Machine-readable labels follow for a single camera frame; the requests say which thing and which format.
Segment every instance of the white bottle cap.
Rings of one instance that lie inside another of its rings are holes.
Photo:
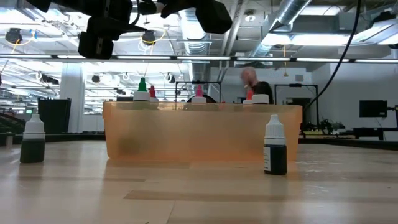
[[[267,94],[256,94],[252,98],[253,103],[269,103],[269,97]]]
[[[253,104],[253,101],[252,100],[244,100],[243,104]]]
[[[191,103],[206,103],[207,100],[203,96],[194,96],[192,97]]]
[[[285,139],[284,125],[279,121],[278,115],[271,115],[266,126],[266,139]]]
[[[40,120],[38,114],[32,114],[32,118],[26,122],[25,131],[23,135],[24,139],[44,139],[44,123]]]
[[[135,91],[133,101],[150,101],[150,93],[144,91]]]
[[[151,101],[152,103],[158,103],[158,102],[159,102],[159,99],[156,98],[156,97],[151,97],[151,98],[150,98],[150,101]]]

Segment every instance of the bottle label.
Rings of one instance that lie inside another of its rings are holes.
[[[271,171],[271,148],[264,147],[263,154],[264,154],[264,170]]]

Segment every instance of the fluorescent light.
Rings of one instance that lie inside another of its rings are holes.
[[[73,44],[76,47],[79,47],[79,43],[75,39],[69,39],[69,43]]]
[[[81,55],[58,55],[58,58],[61,59],[85,59],[85,57]]]
[[[373,36],[379,34],[380,32],[386,30],[390,26],[392,26],[392,25],[384,25],[384,26],[379,26],[379,27],[376,26],[376,27],[372,27],[370,29],[364,30],[354,36],[353,42],[366,41],[366,40],[372,38]]]
[[[288,62],[290,58],[270,58],[270,57],[237,57],[238,61],[255,61],[255,62]]]
[[[60,87],[47,88],[46,86],[15,86],[15,88],[22,90],[46,90],[46,89],[59,90],[60,89]]]
[[[118,59],[133,59],[133,60],[170,60],[170,56],[153,56],[153,55],[137,55],[137,56],[118,56]]]
[[[42,59],[42,58],[52,58],[52,57],[51,55],[1,54],[0,58]]]
[[[2,82],[3,82],[3,84],[6,84],[6,85],[12,85],[12,86],[17,85],[15,83],[7,81],[7,80],[2,80]]]
[[[392,35],[386,40],[383,40],[382,42],[378,43],[381,45],[387,45],[387,44],[398,44],[398,34]]]
[[[391,59],[357,59],[356,63],[398,63],[398,60]]]
[[[178,56],[177,60],[231,60],[231,57]]]
[[[339,62],[340,59],[334,58],[298,58],[297,62]],[[348,62],[349,59],[343,59],[343,62]]]
[[[293,45],[342,46],[347,44],[347,35],[338,34],[299,34],[293,37]]]
[[[291,40],[287,35],[267,34],[261,43],[264,45],[289,45]]]

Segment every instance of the white column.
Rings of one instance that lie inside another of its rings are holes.
[[[72,99],[69,116],[69,133],[83,132],[86,76],[81,63],[64,63],[61,75],[60,99]]]

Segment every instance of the black liquid bottle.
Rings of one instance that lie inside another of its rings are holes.
[[[272,175],[287,173],[287,148],[284,126],[278,115],[271,115],[264,136],[264,172]]]

